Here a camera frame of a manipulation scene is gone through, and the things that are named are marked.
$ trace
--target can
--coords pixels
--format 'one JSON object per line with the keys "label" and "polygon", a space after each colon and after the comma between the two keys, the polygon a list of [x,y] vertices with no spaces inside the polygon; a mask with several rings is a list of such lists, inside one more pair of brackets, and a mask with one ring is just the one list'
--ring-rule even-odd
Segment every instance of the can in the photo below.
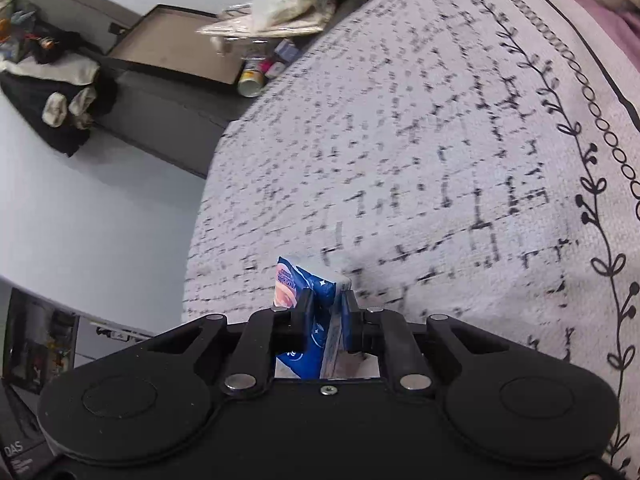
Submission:
{"label": "can", "polygon": [[256,97],[260,95],[263,88],[264,74],[256,62],[247,61],[238,81],[238,93],[244,97]]}

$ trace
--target metal screw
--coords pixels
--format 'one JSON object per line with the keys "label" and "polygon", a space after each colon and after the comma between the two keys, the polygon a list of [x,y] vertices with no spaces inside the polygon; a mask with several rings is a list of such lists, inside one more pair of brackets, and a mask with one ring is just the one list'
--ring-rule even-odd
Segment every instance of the metal screw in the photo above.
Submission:
{"label": "metal screw", "polygon": [[255,386],[255,377],[249,374],[233,374],[225,379],[225,386],[233,391],[247,390]]}
{"label": "metal screw", "polygon": [[400,379],[400,385],[405,390],[425,390],[431,386],[431,379],[426,375],[421,374],[409,374]]}
{"label": "metal screw", "polygon": [[320,388],[320,393],[323,395],[335,395],[338,393],[338,388],[335,386],[323,386]]}

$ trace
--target snack wrapper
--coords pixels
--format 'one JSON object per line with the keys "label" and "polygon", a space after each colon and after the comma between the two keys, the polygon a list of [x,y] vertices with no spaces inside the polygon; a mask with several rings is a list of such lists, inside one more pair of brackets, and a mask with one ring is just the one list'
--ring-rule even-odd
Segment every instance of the snack wrapper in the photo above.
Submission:
{"label": "snack wrapper", "polygon": [[274,306],[293,308],[305,288],[316,294],[311,334],[304,353],[288,352],[278,359],[301,379],[330,377],[340,342],[340,302],[351,280],[312,260],[278,259]]}

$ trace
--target blue snack package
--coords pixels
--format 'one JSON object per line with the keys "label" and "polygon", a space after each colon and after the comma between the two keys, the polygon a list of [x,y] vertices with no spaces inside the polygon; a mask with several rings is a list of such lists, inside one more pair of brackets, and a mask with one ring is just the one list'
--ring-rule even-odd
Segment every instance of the blue snack package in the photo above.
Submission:
{"label": "blue snack package", "polygon": [[278,359],[301,379],[318,379],[322,371],[327,334],[332,315],[337,311],[342,291],[351,288],[351,280],[330,269],[316,271],[310,262],[293,262],[280,257],[276,266],[274,306],[292,308],[305,288],[311,288],[316,298],[311,333],[304,353],[288,352]]}

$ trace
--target white blanket with black pattern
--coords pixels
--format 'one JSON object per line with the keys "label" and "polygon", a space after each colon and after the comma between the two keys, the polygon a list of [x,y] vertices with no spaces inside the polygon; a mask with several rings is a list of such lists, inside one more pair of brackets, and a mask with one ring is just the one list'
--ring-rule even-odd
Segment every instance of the white blanket with black pattern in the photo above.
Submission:
{"label": "white blanket with black pattern", "polygon": [[596,372],[640,465],[640,76],[573,0],[372,0],[223,137],[183,320],[318,254],[361,306],[445,312]]}

